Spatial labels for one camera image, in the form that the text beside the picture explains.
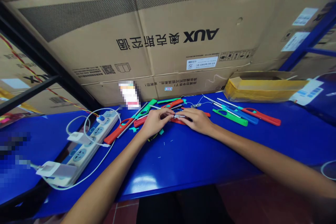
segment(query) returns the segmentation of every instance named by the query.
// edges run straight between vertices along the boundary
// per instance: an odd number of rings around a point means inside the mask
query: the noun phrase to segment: person's leg
[[[181,207],[174,193],[140,198],[136,224],[182,224]]]
[[[185,223],[234,223],[215,185],[186,189],[178,194]]]

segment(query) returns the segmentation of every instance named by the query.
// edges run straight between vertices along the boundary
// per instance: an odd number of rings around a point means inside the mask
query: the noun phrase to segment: paper
[[[30,88],[30,86],[28,86],[20,79],[1,79],[1,80],[14,89]]]
[[[312,92],[314,89],[318,88],[319,86],[321,86],[324,82],[319,81],[319,80],[314,80],[314,79],[310,79],[308,78],[307,81],[309,81],[301,90],[310,93]]]
[[[297,104],[300,104],[302,106],[305,106],[305,105],[309,104],[312,100],[314,100],[322,91],[323,91],[323,88],[320,88],[320,87],[314,89],[310,93],[301,89],[298,92],[296,92],[295,94],[293,94],[292,97],[290,97],[289,100],[291,100],[291,101],[293,101]]]
[[[295,26],[306,25],[317,11],[318,11],[317,8],[305,8],[292,25],[295,25]]]
[[[281,51],[295,51],[308,35],[309,32],[296,32]]]
[[[217,64],[217,57],[187,60],[187,70],[211,68]]]

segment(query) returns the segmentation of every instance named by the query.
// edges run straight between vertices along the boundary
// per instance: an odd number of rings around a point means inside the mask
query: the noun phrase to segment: black frame
[[[0,115],[9,112],[54,83],[58,83],[88,110],[94,111],[103,106],[92,97],[75,79],[53,58],[41,43],[0,3],[0,33],[19,48],[28,58],[40,67],[49,79],[28,89],[13,99],[0,105]]]

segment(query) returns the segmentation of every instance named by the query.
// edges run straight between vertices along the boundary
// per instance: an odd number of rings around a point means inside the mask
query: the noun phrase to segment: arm
[[[308,166],[213,124],[201,110],[186,108],[176,114],[191,118],[179,120],[227,145],[280,183],[307,196],[336,198],[336,184]]]
[[[151,110],[141,130],[79,198],[62,224],[101,223],[139,151],[147,139],[158,133],[173,114],[175,113],[168,108]]]

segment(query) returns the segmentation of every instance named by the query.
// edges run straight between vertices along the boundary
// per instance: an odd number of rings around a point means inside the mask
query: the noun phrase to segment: white charger
[[[36,174],[44,177],[72,177],[76,170],[76,166],[47,161],[38,167]]]
[[[75,142],[77,144],[84,144],[84,145],[88,145],[91,141],[90,139],[93,140],[92,137],[90,136],[85,136],[85,134],[83,132],[72,132],[69,136],[68,136],[68,140]]]

